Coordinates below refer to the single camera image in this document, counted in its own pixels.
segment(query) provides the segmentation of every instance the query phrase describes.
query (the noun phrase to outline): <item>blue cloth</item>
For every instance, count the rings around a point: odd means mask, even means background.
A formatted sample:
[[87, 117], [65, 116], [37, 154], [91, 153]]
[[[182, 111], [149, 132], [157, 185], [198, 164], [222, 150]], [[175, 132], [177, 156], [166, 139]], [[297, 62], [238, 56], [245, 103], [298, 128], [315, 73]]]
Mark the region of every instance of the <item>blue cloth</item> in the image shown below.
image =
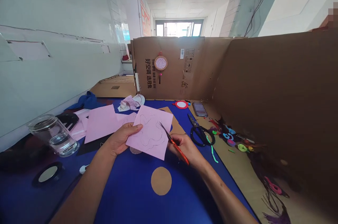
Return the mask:
[[80, 96], [77, 103], [73, 104], [72, 106], [69, 106], [66, 110], [82, 108], [82, 107], [92, 110], [92, 109], [103, 107], [103, 106], [106, 106], [106, 105], [98, 102], [98, 99], [96, 98], [96, 96], [92, 92], [87, 91], [86, 95]]
[[[114, 98], [119, 104], [123, 98]], [[190, 135], [192, 124], [189, 109], [178, 109], [173, 101], [145, 101], [152, 108], [169, 107], [183, 130]], [[216, 163], [210, 147], [197, 146], [227, 187], [253, 215], [253, 211], [222, 161]], [[0, 222], [44, 223], [52, 213], [62, 194], [79, 174], [83, 165], [92, 161], [96, 151], [66, 158], [51, 155], [36, 167], [22, 173], [0, 173]], [[216, 151], [215, 158], [220, 160]], [[208, 188], [199, 174], [166, 151], [165, 161], [141, 153], [134, 155], [129, 149], [120, 154], [112, 168], [98, 207], [95, 223], [161, 223], [161, 224], [215, 224], [223, 223]], [[41, 188], [32, 187], [35, 175], [52, 162], [60, 161], [64, 170], [57, 181]], [[158, 196], [152, 189], [151, 176], [158, 167], [165, 167], [172, 177], [170, 191]]]

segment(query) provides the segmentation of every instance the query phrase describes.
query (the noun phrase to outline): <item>glass jar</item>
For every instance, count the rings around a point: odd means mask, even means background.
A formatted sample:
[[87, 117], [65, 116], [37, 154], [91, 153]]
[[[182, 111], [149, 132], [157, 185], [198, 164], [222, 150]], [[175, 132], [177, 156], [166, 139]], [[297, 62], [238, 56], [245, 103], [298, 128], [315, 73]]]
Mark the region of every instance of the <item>glass jar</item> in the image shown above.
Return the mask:
[[80, 146], [63, 123], [53, 115], [41, 115], [30, 121], [27, 127], [33, 135], [50, 145], [60, 157], [72, 155]]

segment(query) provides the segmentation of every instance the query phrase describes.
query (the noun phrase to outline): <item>barcode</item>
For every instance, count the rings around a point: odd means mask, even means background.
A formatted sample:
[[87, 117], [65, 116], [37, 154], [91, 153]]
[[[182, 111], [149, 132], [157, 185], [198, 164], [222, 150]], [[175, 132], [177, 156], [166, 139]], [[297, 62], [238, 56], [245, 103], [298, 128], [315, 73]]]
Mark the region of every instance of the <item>barcode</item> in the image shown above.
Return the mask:
[[180, 59], [184, 58], [184, 49], [181, 49], [181, 55], [180, 55]]

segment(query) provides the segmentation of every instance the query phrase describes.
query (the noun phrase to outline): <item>cardboard box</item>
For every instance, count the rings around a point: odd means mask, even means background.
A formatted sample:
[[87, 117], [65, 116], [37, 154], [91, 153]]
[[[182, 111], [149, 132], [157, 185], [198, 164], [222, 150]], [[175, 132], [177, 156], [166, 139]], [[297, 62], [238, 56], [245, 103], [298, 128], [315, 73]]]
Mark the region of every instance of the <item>cardboard box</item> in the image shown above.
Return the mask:
[[100, 80], [91, 88], [96, 97], [117, 97], [125, 98], [129, 95], [136, 95], [134, 76], [115, 75]]
[[[267, 144], [276, 163], [287, 161], [285, 170], [312, 198], [338, 206], [338, 192], [327, 189], [338, 183], [337, 38], [338, 29], [245, 39], [141, 37], [131, 48], [147, 99], [205, 100], [236, 132]], [[160, 51], [168, 60], [161, 84], [152, 67]], [[318, 149], [323, 140], [327, 147]]]
[[[132, 41], [133, 66], [140, 91], [154, 99], [210, 99], [221, 62], [232, 38], [142, 37]], [[154, 60], [162, 51], [167, 68], [159, 73]]]

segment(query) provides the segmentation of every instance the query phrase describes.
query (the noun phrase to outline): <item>crumpled fabric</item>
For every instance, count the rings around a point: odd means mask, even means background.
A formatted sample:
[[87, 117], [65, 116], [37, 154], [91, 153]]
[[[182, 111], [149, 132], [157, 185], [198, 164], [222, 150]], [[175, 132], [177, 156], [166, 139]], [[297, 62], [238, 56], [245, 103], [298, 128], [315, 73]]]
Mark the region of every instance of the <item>crumpled fabric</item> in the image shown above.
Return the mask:
[[138, 110], [137, 107], [139, 107], [140, 104], [137, 101], [135, 101], [133, 97], [130, 95], [121, 101], [120, 104], [121, 111], [128, 110], [127, 109], [128, 106], [130, 107], [130, 110], [137, 111]]
[[66, 110], [76, 109], [76, 108], [87, 108], [87, 109], [95, 109], [99, 107], [106, 106], [106, 104], [102, 104], [98, 102], [97, 97], [90, 91], [87, 91], [86, 95], [80, 96], [77, 103], [73, 104], [72, 106], [69, 106]]

